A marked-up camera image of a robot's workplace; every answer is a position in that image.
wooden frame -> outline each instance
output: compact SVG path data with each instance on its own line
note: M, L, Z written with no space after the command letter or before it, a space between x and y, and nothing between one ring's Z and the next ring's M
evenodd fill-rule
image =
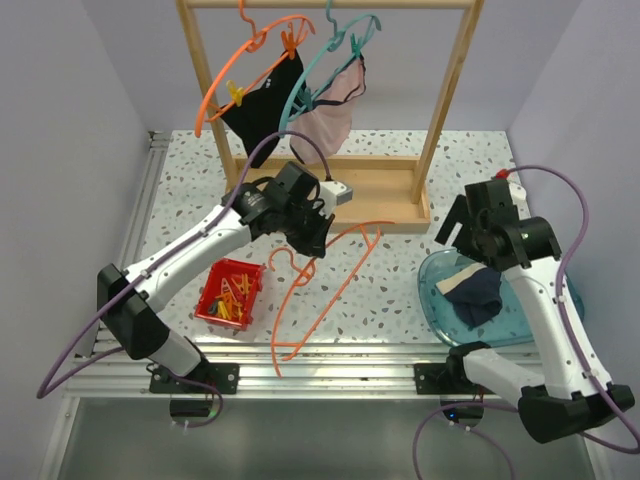
M429 228L431 215L425 180L431 160L458 84L469 45L473 38L484 0L334 0L333 8L389 8L389 9L462 9L464 13L449 57L436 107L431 117L427 139L420 156L334 155L329 159L333 176L354 189L354 199L336 211L332 230L344 230L354 224L371 220L391 220L386 232L420 233ZM195 15L198 8L236 8L237 0L176 0L193 68L202 95L213 83L209 62ZM325 0L245 0L245 7L253 8L324 8ZM218 100L215 93L211 99ZM212 124L227 188L238 181L238 174L246 163L246 156L232 156L221 120ZM274 155L258 170L250 170L247 180L275 175L293 156Z

white wall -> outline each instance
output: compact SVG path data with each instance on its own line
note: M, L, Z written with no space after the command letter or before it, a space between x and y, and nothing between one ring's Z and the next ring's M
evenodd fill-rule
M60 397L36 389L95 312L146 131L80 0L0 2L0 478L37 476Z
M83 2L147 128L192 129L202 97L174 1ZM445 127L506 129L579 3L579 0L487 0ZM317 35L300 48L306 62L332 32L323 10L248 9L247 12L255 18L258 28L283 15L307 14L317 27ZM339 23L344 24L361 12L334 13ZM359 101L354 128L425 129L460 13L426 10L376 13L383 30L363 52L368 91ZM215 76L249 38L249 26L236 9L200 11L198 15ZM230 78L238 85L248 84L281 52L280 36L275 32L255 58L239 61ZM318 86L318 82L324 81L348 53L347 47L327 55L312 74L311 85Z
M586 327L614 381L640 402L640 8L635 0L583 0L509 130L519 164L554 166L585 191L591 224L570 273L586 304ZM579 205L559 181L525 173L533 211L566 249ZM640 425L640 407L630 417ZM619 422L604 435L631 445ZM637 478L640 457L612 453L616 478Z

teal hanger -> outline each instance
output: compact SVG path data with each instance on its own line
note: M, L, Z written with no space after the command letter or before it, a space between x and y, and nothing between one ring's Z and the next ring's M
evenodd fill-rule
M304 112L313 110L313 102L329 87L329 85L331 85L331 82L333 82L333 80L341 71L343 71L356 58L360 57L362 47L364 47L367 42L371 40L375 31L382 30L380 19L372 13L363 13L362 15L359 15L351 20L343 28L338 30L338 22L331 17L331 0L327 0L326 15L327 20L333 24L333 37L329 39L329 41L325 44L324 47L322 47L322 49L318 52L314 59L311 60L309 66L305 69L302 75L300 75L300 78L293 86L293 89L289 94L289 98L287 99L287 103L285 103L285 106L282 110L282 115L280 116L280 126L278 130L286 130L288 123L293 122ZM342 42L344 41L344 38L349 29L355 24L367 18L369 19L369 25L367 25L365 34L360 38L356 38L355 34L351 34L351 56L349 57L349 59L340 68L337 68L329 77L329 79L322 85L322 87L317 89L314 93L311 93L308 88L302 88L302 85L305 83L307 77L315 68L316 64L320 61L322 56L327 52L335 52L338 47L342 45Z

gray floor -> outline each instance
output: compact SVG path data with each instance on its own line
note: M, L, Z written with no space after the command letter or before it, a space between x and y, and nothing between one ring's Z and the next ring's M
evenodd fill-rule
M84 400L63 480L415 478L411 441L432 408L420 401L250 401L228 399L219 421L185 436L171 429L168 401ZM577 438L538 445L513 414L485 412L479 426L512 456L518 478L593 478ZM445 421L420 443L425 479L502 480L499 452Z

wooden base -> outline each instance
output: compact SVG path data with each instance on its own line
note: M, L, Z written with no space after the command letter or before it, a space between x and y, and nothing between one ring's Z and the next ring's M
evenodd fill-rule
M234 156L238 173L246 164L246 157ZM295 160L291 155L273 155L259 169L251 169L245 181L264 176L275 176L286 162ZM425 233L431 223L426 187L420 202L411 202L411 185L419 157L390 157L384 155L334 155L329 159L331 175L335 180L353 188L353 200L336 210L331 231L373 220L388 220L395 225L384 225L387 233ZM320 179L324 179L322 164L307 166Z

